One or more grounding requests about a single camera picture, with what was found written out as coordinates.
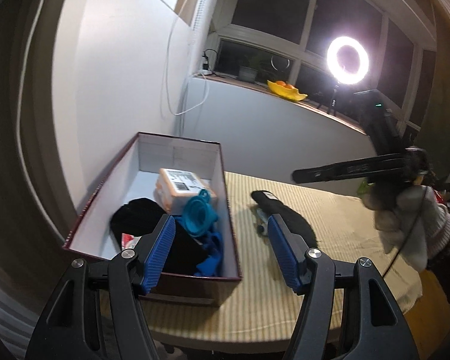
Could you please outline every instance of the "open shoe box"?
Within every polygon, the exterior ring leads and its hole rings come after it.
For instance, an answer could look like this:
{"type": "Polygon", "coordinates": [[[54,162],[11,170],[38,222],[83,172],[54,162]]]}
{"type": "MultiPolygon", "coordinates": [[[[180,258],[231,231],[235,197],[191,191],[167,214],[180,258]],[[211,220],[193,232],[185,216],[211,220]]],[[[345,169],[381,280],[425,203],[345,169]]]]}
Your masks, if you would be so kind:
{"type": "Polygon", "coordinates": [[[160,168],[194,172],[217,195],[217,231],[223,237],[221,277],[197,277],[163,272],[145,299],[219,306],[242,278],[236,240],[228,208],[222,152],[219,143],[139,132],[117,161],[78,217],[64,244],[66,250],[110,260],[121,248],[111,235],[109,221],[132,199],[154,199],[160,168]]]}

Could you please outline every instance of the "blue cloth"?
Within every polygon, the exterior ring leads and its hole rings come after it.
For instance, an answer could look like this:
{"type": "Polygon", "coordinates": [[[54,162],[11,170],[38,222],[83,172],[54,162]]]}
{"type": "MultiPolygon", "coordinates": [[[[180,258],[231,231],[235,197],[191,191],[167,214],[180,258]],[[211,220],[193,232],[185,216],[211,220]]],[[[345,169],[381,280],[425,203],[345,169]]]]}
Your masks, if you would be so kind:
{"type": "MultiPolygon", "coordinates": [[[[174,218],[185,228],[181,216],[174,216],[174,218]]],[[[197,265],[197,273],[194,276],[206,276],[208,278],[220,276],[220,264],[223,258],[222,235],[218,231],[214,231],[212,226],[209,231],[196,239],[202,244],[202,248],[207,251],[208,257],[197,265]]]]}

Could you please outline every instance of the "person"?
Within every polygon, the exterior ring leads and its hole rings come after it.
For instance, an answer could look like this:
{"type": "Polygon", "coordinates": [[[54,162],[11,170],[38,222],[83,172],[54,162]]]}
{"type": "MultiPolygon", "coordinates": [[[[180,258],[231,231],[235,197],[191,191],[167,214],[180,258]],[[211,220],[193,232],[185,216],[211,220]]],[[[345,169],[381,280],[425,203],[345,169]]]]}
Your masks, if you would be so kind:
{"type": "Polygon", "coordinates": [[[393,211],[385,209],[386,199],[373,186],[361,196],[362,202],[374,211],[375,228],[385,253],[394,247],[416,271],[432,271],[450,303],[450,213],[438,203],[432,187],[414,185],[396,198],[393,211]]]}

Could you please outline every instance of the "table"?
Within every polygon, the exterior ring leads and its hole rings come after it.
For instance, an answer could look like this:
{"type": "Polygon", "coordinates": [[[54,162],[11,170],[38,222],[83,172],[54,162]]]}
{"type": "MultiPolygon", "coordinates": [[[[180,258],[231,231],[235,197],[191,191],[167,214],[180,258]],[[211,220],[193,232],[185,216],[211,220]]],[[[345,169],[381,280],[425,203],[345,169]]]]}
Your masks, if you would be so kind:
{"type": "MultiPolygon", "coordinates": [[[[259,237],[250,193],[268,190],[300,213],[316,233],[319,248],[331,258],[355,262],[367,256],[383,272],[392,255],[383,253],[372,212],[358,198],[296,185],[226,173],[228,197],[243,280],[220,307],[143,301],[155,340],[177,347],[229,353],[285,350],[303,297],[288,288],[267,238],[259,237]]],[[[400,257],[386,282],[403,312],[422,295],[420,277],[400,257]]],[[[330,340],[338,337],[343,291],[335,291],[330,340]]],[[[102,313],[109,305],[102,302],[102,313]]]]}

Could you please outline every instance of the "dark window pane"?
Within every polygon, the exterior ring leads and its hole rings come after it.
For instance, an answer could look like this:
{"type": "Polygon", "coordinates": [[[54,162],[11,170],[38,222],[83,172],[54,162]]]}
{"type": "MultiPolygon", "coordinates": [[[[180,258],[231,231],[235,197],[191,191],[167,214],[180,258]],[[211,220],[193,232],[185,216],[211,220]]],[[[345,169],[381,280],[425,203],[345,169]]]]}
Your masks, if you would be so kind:
{"type": "Polygon", "coordinates": [[[218,50],[218,61],[215,65],[215,71],[238,76],[240,66],[245,66],[258,71],[256,81],[259,83],[266,83],[267,80],[287,81],[292,62],[290,61],[289,63],[287,58],[269,51],[222,40],[218,50]],[[272,56],[277,70],[272,67],[272,56]]]}
{"type": "Polygon", "coordinates": [[[403,143],[406,145],[406,147],[414,145],[415,138],[418,133],[419,132],[413,127],[407,125],[405,132],[403,133],[403,143]]]}
{"type": "Polygon", "coordinates": [[[309,0],[238,0],[232,24],[300,43],[309,0]]]}
{"type": "Polygon", "coordinates": [[[373,61],[382,29],[382,14],[365,0],[317,0],[307,50],[326,56],[339,36],[356,39],[373,61]]]}
{"type": "Polygon", "coordinates": [[[427,110],[428,100],[433,84],[433,74],[435,72],[436,52],[423,50],[422,70],[420,72],[420,81],[416,91],[415,103],[413,104],[410,121],[417,126],[422,125],[425,111],[427,110]]]}
{"type": "Polygon", "coordinates": [[[404,103],[412,57],[412,41],[390,20],[382,75],[377,89],[399,107],[404,103]]]}
{"type": "MultiPolygon", "coordinates": [[[[303,64],[300,67],[295,86],[300,93],[306,93],[309,100],[328,107],[334,93],[335,84],[336,80],[333,77],[303,64]]],[[[358,121],[361,110],[352,95],[361,89],[363,88],[355,85],[340,86],[336,95],[336,111],[358,121]]]]}

